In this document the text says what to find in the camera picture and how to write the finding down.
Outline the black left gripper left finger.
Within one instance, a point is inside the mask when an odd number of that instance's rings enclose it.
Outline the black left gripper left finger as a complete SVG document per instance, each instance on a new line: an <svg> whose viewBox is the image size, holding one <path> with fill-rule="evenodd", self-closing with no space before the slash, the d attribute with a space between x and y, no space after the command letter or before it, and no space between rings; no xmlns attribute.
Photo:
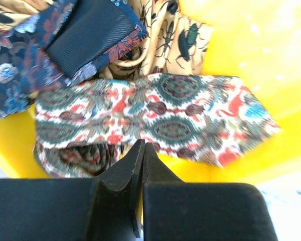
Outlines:
<svg viewBox="0 0 301 241"><path fill-rule="evenodd" d="M141 188L145 141L97 177L88 240L136 240L141 232Z"/></svg>

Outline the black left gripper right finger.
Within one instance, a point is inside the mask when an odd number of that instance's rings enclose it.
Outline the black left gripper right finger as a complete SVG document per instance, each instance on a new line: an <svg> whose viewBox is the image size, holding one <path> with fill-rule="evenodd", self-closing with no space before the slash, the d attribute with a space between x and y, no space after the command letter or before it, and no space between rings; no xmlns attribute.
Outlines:
<svg viewBox="0 0 301 241"><path fill-rule="evenodd" d="M144 240L190 240L189 187L147 143L143 155Z"/></svg>

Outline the paisley flamingo patterned tie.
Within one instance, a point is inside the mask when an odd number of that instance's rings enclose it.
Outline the paisley flamingo patterned tie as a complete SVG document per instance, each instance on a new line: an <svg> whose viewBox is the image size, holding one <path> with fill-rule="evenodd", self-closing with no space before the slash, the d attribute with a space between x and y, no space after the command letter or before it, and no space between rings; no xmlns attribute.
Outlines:
<svg viewBox="0 0 301 241"><path fill-rule="evenodd" d="M235 76L156 73L41 92L34 157L51 176L93 177L143 139L156 152L223 167L280 132Z"/></svg>

